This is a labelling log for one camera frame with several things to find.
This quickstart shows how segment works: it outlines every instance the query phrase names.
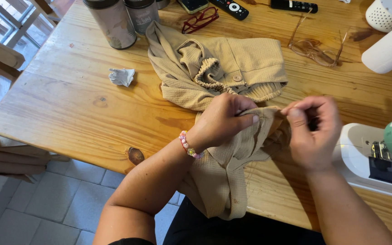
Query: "beaded bracelet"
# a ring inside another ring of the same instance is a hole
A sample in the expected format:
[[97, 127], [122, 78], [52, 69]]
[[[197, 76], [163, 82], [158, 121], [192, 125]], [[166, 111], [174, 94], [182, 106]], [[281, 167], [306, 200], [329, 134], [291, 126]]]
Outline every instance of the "beaded bracelet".
[[202, 158], [203, 157], [203, 152], [198, 154], [198, 153], [195, 152], [195, 149], [189, 148], [189, 145], [186, 142], [186, 134], [187, 134], [187, 131], [182, 131], [179, 134], [179, 137], [178, 137], [181, 140], [182, 147], [187, 152], [187, 154], [189, 154], [190, 156], [192, 156], [192, 157], [194, 157], [196, 159]]

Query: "hand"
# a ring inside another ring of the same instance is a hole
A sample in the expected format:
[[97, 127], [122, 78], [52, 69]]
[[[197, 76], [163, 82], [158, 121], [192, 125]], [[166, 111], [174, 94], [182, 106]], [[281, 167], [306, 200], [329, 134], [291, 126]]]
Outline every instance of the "hand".
[[187, 132], [187, 142], [197, 153], [218, 147], [243, 129], [258, 122], [255, 114], [236, 116], [245, 110], [257, 108], [250, 99], [241, 95], [223, 93], [216, 96], [199, 120]]
[[[332, 152], [342, 123], [335, 100], [326, 96], [310, 96], [293, 102], [281, 111], [291, 125], [291, 154], [307, 172], [323, 171], [332, 166]], [[311, 132], [308, 117], [318, 117], [318, 128]]]

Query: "sewing machine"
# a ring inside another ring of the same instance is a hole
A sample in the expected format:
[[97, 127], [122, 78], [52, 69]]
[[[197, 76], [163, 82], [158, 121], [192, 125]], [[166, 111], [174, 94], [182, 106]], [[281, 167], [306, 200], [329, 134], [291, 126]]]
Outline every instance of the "sewing machine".
[[392, 122], [385, 129], [345, 125], [332, 162], [352, 186], [392, 196]]

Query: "fingernail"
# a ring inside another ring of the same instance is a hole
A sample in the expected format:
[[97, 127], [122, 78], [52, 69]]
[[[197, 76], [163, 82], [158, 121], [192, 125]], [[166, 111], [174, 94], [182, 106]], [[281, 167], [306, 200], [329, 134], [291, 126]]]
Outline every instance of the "fingernail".
[[301, 111], [299, 110], [299, 109], [297, 109], [297, 108], [291, 108], [291, 110], [288, 112], [288, 115], [289, 116], [292, 116], [292, 117], [297, 117], [297, 116], [300, 116], [301, 115]]

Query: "phone case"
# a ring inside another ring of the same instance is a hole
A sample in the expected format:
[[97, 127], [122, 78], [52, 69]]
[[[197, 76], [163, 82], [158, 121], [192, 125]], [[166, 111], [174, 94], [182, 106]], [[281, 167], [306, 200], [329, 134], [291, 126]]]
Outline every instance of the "phone case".
[[200, 8], [197, 8], [197, 9], [195, 9], [195, 10], [193, 10], [193, 11], [190, 11], [190, 10], [187, 8], [187, 6], [185, 6], [185, 5], [181, 2], [181, 0], [178, 0], [178, 2], [181, 4], [182, 8], [184, 8], [184, 9], [187, 11], [187, 13], [189, 13], [189, 14], [197, 13], [197, 12], [201, 11], [202, 9], [207, 8], [208, 5], [210, 5], [210, 3], [206, 3], [206, 5], [203, 5], [203, 6], [201, 6]]

